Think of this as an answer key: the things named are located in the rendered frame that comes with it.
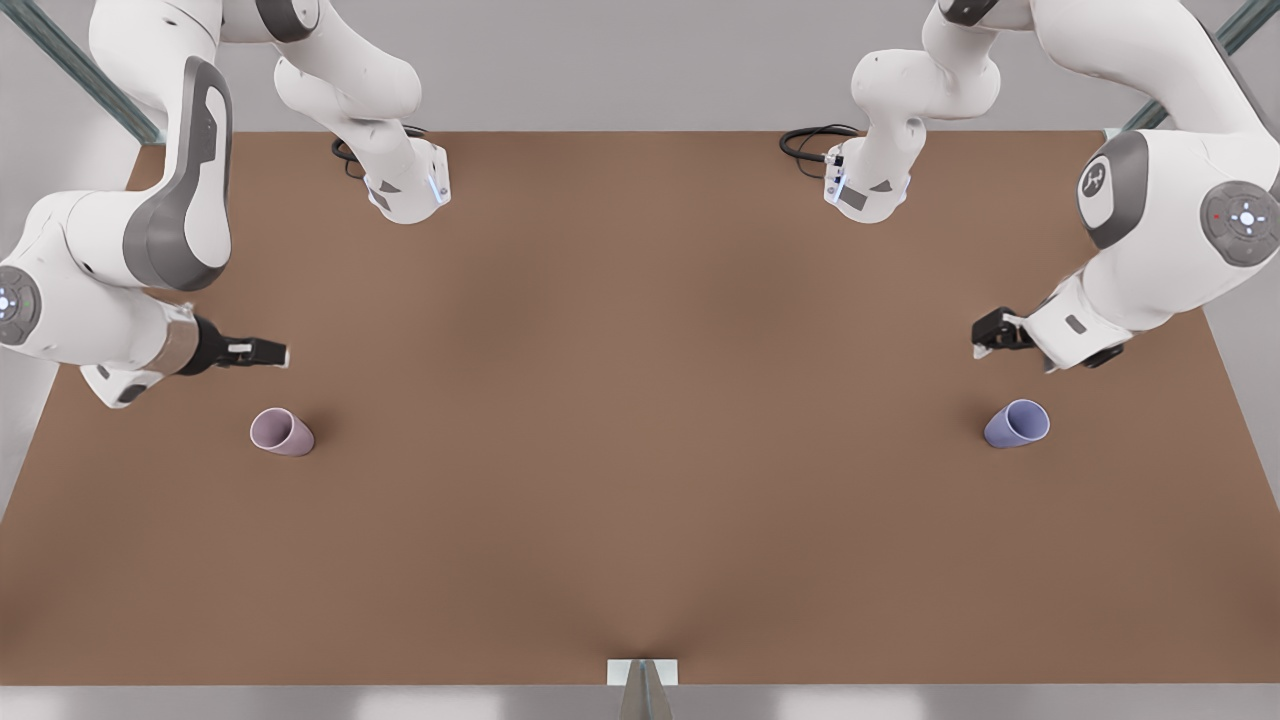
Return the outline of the pink cup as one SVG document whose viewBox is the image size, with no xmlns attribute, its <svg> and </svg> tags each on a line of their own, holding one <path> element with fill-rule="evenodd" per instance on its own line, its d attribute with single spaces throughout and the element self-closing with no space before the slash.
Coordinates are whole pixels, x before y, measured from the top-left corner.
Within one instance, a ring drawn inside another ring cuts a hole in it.
<svg viewBox="0 0 1280 720">
<path fill-rule="evenodd" d="M 260 450 L 289 457 L 305 456 L 315 447 L 311 429 L 283 407 L 262 410 L 250 425 L 250 438 Z"/>
</svg>

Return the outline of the purple cup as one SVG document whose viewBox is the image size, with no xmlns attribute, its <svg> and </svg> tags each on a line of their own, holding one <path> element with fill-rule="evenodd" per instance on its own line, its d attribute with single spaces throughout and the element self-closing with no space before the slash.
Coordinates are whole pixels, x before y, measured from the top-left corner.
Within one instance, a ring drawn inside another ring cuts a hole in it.
<svg viewBox="0 0 1280 720">
<path fill-rule="evenodd" d="M 1039 404 L 1018 398 L 988 420 L 983 437 L 991 447 L 1016 448 L 1043 439 L 1050 429 L 1050 415 Z"/>
</svg>

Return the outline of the silver frame post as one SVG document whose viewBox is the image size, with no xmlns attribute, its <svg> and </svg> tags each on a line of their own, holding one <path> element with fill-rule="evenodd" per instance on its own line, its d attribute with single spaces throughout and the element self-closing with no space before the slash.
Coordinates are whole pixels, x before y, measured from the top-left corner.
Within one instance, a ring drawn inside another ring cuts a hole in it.
<svg viewBox="0 0 1280 720">
<path fill-rule="evenodd" d="M 1165 108 L 1175 129 L 1280 138 L 1217 41 L 1178 0 L 1114 0 L 1100 74 Z"/>
<path fill-rule="evenodd" d="M 609 659 L 607 685 L 621 685 L 620 720 L 675 720 L 668 685 L 678 684 L 676 659 Z"/>
<path fill-rule="evenodd" d="M 0 0 L 0 12 L 140 143 L 164 143 L 164 131 L 105 76 L 95 60 L 70 40 L 36 0 Z"/>
</svg>

